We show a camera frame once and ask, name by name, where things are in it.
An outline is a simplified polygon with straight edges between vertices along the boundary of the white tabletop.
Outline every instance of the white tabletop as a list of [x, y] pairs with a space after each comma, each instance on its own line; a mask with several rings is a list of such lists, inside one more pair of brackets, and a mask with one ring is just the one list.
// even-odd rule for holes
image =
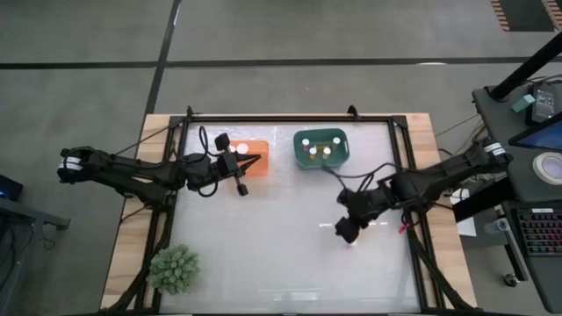
[[[203, 152], [198, 124], [190, 124], [185, 153]], [[354, 247], [335, 236], [347, 216], [335, 199], [342, 190], [330, 174], [300, 170], [292, 136], [300, 130], [341, 128], [349, 159], [337, 170], [363, 174], [393, 162], [386, 123], [205, 124], [214, 138], [267, 140], [267, 176], [245, 176], [246, 197], [234, 179], [213, 197], [178, 192], [171, 244], [199, 253], [201, 273], [189, 294], [163, 295], [160, 312], [419, 312], [407, 236], [398, 233], [401, 211], [382, 214]], [[392, 174], [387, 168], [375, 180]], [[345, 180], [356, 190], [361, 179]]]

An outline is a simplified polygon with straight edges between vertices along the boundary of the green succulent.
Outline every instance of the green succulent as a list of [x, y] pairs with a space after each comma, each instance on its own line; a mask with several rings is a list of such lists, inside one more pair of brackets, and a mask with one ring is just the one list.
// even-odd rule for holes
[[198, 254], [186, 245], [162, 249], [152, 258], [148, 283], [160, 293], [187, 293], [199, 273]]

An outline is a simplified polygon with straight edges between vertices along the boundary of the keyboard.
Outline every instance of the keyboard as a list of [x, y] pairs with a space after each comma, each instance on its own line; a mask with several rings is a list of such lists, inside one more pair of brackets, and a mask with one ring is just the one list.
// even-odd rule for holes
[[562, 212], [518, 210], [517, 218], [529, 256], [562, 256]]

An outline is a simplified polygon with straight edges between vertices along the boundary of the wooden table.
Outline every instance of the wooden table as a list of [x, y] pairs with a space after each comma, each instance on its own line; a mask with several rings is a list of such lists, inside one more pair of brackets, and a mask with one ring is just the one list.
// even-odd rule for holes
[[[381, 116], [392, 114], [364, 115]], [[437, 153], [436, 140], [429, 115], [427, 113], [396, 113], [394, 115], [407, 116], [416, 167], [422, 169], [439, 162], [439, 154]], [[148, 115], [142, 129], [141, 138], [145, 138], [167, 126], [170, 116], [172, 115]], [[137, 158], [147, 162], [160, 162], [162, 160], [165, 139], [166, 133], [160, 133], [141, 143]], [[405, 150], [403, 144], [399, 145], [400, 151]], [[125, 217], [127, 214], [141, 207], [142, 204], [138, 199], [129, 199], [125, 203], [122, 216]], [[117, 301], [141, 269], [150, 214], [150, 210], [142, 211], [127, 219], [119, 227], [100, 308], [109, 307]], [[460, 242], [457, 223], [453, 212], [442, 207], [434, 207], [428, 212], [428, 222], [439, 269], [461, 297], [470, 305], [476, 306], [476, 298], [472, 290], [471, 279], [466, 267], [465, 254]], [[435, 297], [431, 290], [432, 285], [430, 277], [425, 268], [423, 268], [423, 276], [426, 292], [428, 293], [429, 306], [435, 306]], [[146, 298], [148, 298], [145, 300], [146, 307], [149, 307], [149, 298], [152, 298], [152, 290], [148, 290]]]

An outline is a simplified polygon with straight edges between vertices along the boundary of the teal bin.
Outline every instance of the teal bin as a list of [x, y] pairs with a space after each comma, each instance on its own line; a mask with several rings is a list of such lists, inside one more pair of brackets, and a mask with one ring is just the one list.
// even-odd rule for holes
[[[335, 146], [333, 144], [334, 138], [340, 139], [340, 144]], [[317, 153], [314, 159], [303, 147], [302, 140], [307, 139], [310, 141], [308, 148], [316, 147]], [[292, 143], [295, 150], [295, 159], [301, 169], [320, 169], [322, 164], [330, 168], [341, 166], [349, 158], [349, 143], [348, 137], [345, 132], [339, 128], [323, 128], [317, 130], [305, 130], [296, 132], [292, 138]], [[330, 155], [326, 160], [323, 158], [323, 149], [330, 148]]]

